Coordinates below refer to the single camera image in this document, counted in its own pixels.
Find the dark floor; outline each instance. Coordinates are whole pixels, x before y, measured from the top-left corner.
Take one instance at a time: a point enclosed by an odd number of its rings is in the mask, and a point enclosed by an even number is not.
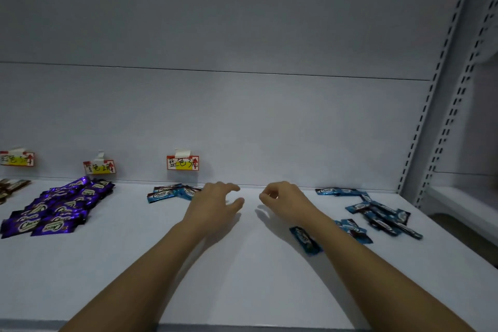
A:
[[[429,218],[498,269],[498,247],[489,240],[447,214],[433,214]]]

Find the stack of purple wrappers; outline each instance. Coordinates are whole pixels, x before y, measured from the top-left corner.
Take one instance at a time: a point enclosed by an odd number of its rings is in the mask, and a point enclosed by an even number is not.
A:
[[[100,200],[112,193],[114,184],[103,179],[78,178],[60,188],[44,191],[24,210],[13,211],[2,221],[2,239],[31,232],[31,236],[64,234],[87,221]]]

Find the person's left hand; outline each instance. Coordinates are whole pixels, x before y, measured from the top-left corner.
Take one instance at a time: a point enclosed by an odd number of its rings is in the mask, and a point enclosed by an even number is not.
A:
[[[226,204],[226,196],[232,190],[239,191],[240,187],[232,183],[207,183],[190,201],[183,222],[195,227],[203,236],[220,230],[244,205],[243,198],[237,198],[233,203]]]

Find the price tag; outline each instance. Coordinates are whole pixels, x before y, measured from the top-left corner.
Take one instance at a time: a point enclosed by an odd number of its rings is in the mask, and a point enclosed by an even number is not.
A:
[[[1,165],[20,165],[21,167],[34,166],[34,153],[22,152],[19,154],[9,154],[9,151],[0,151]]]
[[[83,162],[87,175],[115,174],[116,167],[114,160],[104,160],[98,162]]]
[[[175,158],[174,155],[167,156],[169,170],[198,171],[199,157],[190,155],[187,158]]]

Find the hand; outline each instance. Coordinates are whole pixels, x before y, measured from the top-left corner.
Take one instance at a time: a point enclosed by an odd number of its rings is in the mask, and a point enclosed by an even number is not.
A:
[[[207,183],[190,201],[183,222],[189,223],[202,236],[220,230],[244,205],[243,198],[237,198],[233,203],[226,204],[226,196],[232,190],[239,191],[240,187],[232,183]]]
[[[277,216],[294,226],[303,227],[310,217],[319,212],[296,184],[287,181],[268,184],[259,199]]]

